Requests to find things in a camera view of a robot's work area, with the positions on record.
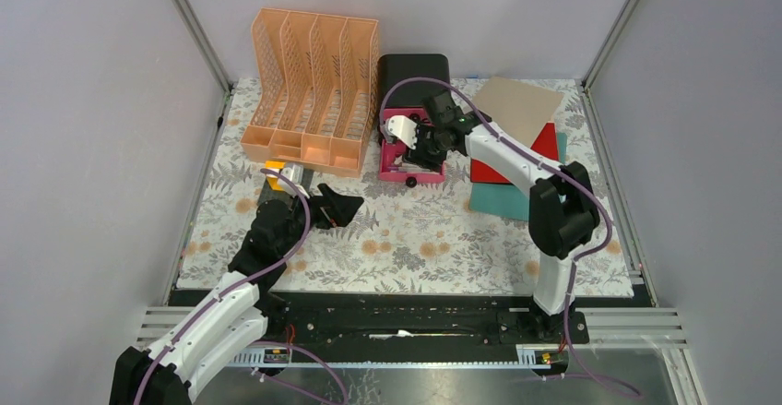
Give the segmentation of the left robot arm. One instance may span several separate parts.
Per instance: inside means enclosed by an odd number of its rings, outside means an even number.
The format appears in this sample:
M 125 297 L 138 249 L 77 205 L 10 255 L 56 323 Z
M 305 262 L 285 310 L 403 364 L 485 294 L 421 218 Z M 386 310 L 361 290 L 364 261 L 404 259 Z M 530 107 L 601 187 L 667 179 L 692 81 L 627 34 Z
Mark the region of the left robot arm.
M 131 346 L 115 363 L 111 404 L 192 404 L 248 345 L 285 332 L 285 302 L 270 293 L 287 261 L 313 229 L 348 226 L 364 203 L 326 184 L 314 196 L 261 203 L 218 284 L 188 315 L 145 349 Z

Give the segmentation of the beige cardboard sheet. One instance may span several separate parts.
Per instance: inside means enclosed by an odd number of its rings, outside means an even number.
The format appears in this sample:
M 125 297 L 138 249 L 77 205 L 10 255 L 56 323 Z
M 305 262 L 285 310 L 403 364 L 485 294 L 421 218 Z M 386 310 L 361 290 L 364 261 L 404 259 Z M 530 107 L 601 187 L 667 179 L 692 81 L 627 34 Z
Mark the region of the beige cardboard sheet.
M 564 94 L 518 80 L 492 77 L 472 98 L 502 130 L 531 147 L 560 106 Z

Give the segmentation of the red folder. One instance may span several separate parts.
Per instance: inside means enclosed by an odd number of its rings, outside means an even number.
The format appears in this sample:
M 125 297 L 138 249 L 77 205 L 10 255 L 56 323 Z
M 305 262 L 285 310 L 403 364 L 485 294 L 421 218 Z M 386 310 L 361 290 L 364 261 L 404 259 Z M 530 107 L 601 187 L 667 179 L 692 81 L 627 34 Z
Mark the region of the red folder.
M 549 121 L 543 126 L 538 137 L 531 144 L 531 149 L 552 161 L 560 161 L 563 154 L 558 146 L 558 138 L 553 121 Z M 509 181 L 491 166 L 476 159 L 470 159 L 470 181 L 482 184 L 509 184 Z

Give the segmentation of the teal folder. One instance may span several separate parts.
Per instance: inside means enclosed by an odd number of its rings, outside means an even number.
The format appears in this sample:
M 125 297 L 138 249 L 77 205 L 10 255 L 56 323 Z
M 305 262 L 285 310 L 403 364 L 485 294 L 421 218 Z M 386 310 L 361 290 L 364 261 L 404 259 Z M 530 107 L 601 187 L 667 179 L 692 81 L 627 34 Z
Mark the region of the teal folder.
M 556 130 L 558 146 L 565 158 L 567 135 Z M 470 210 L 510 220 L 529 220 L 529 198 L 509 184 L 472 183 L 468 207 Z

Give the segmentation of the pink top drawer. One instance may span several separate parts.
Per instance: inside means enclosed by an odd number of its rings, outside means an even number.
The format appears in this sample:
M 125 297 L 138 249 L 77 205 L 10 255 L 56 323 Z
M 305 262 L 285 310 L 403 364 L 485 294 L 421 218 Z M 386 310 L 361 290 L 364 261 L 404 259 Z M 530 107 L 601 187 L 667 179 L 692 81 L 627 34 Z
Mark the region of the pink top drawer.
M 427 113 L 422 107 L 416 108 L 385 108 L 381 116 L 381 125 L 385 125 L 385 122 L 394 116 L 406 116 L 413 120 L 417 124 L 428 124 L 429 118 Z

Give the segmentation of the peach plastic file organizer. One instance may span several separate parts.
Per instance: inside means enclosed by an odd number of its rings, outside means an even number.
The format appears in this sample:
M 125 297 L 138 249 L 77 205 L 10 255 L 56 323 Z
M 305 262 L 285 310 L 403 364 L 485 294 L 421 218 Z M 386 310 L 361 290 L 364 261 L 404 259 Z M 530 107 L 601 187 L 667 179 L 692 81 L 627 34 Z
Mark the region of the peach plastic file organizer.
M 359 177 L 377 117 L 378 21 L 263 8 L 251 37 L 261 94 L 247 158 Z

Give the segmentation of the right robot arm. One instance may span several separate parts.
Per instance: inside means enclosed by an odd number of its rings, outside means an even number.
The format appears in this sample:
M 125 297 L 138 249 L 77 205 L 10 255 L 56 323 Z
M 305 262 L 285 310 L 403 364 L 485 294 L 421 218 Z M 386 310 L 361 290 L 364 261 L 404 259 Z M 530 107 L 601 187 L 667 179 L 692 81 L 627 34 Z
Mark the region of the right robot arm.
M 587 169 L 576 161 L 564 165 L 539 155 L 485 113 L 463 112 L 448 90 L 424 99 L 422 106 L 430 123 L 417 131 L 417 150 L 457 151 L 484 162 L 527 195 L 528 233 L 541 253 L 533 294 L 539 310 L 530 315 L 528 327 L 537 340 L 555 340 L 565 330 L 562 313 L 573 300 L 575 255 L 600 225 Z

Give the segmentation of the pink drawer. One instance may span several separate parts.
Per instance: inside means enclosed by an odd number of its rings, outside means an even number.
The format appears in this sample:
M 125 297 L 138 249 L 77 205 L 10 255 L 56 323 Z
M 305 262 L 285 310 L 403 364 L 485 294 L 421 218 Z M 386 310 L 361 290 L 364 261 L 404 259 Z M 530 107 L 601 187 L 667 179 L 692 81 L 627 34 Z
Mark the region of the pink drawer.
M 429 118 L 427 113 L 422 107 L 416 108 L 385 108 L 381 116 L 381 125 L 385 125 L 385 122 L 394 116 L 406 116 L 413 120 L 417 124 L 428 124 Z
M 379 145 L 379 180 L 402 183 L 408 188 L 415 188 L 419 185 L 437 185 L 445 181 L 444 166 L 439 172 L 436 172 L 405 161 L 405 154 L 409 152 L 409 148 L 401 141 L 389 143 L 381 139 Z

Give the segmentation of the black mounting rail base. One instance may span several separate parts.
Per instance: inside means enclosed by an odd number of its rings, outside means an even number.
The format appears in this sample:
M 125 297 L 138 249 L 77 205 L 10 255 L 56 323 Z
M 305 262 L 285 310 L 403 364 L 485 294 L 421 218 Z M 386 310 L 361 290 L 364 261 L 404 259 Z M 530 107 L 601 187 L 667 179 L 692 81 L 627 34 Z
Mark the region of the black mounting rail base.
M 533 313 L 529 296 L 273 292 L 266 340 L 330 363 L 510 362 L 518 345 L 592 342 L 584 313 Z

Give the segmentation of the pink bottom drawer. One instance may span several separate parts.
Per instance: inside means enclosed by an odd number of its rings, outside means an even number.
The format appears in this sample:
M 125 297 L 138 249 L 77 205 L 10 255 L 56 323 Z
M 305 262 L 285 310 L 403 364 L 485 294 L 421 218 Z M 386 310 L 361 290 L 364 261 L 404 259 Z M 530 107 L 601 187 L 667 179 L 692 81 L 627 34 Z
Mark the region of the pink bottom drawer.
M 436 172 L 405 161 L 405 154 L 409 152 L 409 148 L 401 141 L 389 143 L 381 139 L 379 145 L 379 180 L 402 183 L 408 188 L 415 188 L 419 185 L 437 185 L 445 181 L 444 166 L 439 172 Z

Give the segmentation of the floral table mat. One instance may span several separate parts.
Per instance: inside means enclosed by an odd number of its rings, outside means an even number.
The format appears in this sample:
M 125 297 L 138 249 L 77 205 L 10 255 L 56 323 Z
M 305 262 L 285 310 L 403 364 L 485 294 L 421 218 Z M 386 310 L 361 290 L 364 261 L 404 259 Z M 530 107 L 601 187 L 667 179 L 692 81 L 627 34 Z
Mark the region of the floral table mat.
M 234 90 L 209 182 L 184 247 L 175 286 L 210 289 L 220 279 L 255 218 L 273 196 L 261 165 L 249 161 L 240 140 L 260 101 L 255 77 Z M 341 194 L 364 198 L 344 229 L 309 235 L 277 282 L 280 291 L 408 292 L 529 295 L 540 274 L 540 254 L 527 224 L 478 211 L 469 160 L 451 154 L 445 179 L 409 188 L 377 177 L 372 144 L 358 178 L 316 173 Z

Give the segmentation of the black drawer cabinet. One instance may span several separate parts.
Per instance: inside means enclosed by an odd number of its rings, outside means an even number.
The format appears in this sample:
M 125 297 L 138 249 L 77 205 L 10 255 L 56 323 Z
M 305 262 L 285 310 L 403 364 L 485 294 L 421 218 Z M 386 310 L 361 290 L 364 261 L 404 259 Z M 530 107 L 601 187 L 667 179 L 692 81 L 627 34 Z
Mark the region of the black drawer cabinet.
M 444 54 L 384 54 L 378 61 L 378 100 L 380 104 L 398 82 L 411 77 L 450 81 L 448 58 Z M 387 108 L 421 107 L 422 101 L 444 90 L 431 82 L 411 82 L 399 87 L 389 98 Z

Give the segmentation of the yellow plastic block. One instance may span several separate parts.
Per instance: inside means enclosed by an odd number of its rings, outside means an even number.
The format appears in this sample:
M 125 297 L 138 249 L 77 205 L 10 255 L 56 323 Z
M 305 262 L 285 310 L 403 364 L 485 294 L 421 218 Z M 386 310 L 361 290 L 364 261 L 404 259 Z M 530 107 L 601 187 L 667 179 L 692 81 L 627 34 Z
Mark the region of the yellow plastic block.
M 287 184 L 286 179 L 288 174 L 286 172 L 287 163 L 284 161 L 266 161 L 264 169 L 267 183 L 271 190 L 277 192 L 287 193 L 290 186 Z

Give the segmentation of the gray building baseplate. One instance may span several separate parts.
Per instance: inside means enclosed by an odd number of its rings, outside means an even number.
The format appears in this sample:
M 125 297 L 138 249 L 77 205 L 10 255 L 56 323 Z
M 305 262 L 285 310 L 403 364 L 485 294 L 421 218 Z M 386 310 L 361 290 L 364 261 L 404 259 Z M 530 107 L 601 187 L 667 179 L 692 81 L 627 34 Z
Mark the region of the gray building baseplate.
M 284 190 L 274 190 L 268 182 L 265 182 L 256 200 L 256 210 L 260 210 L 267 202 L 274 200 L 280 201 L 286 209 L 291 209 L 300 199 L 296 192 L 291 195 Z

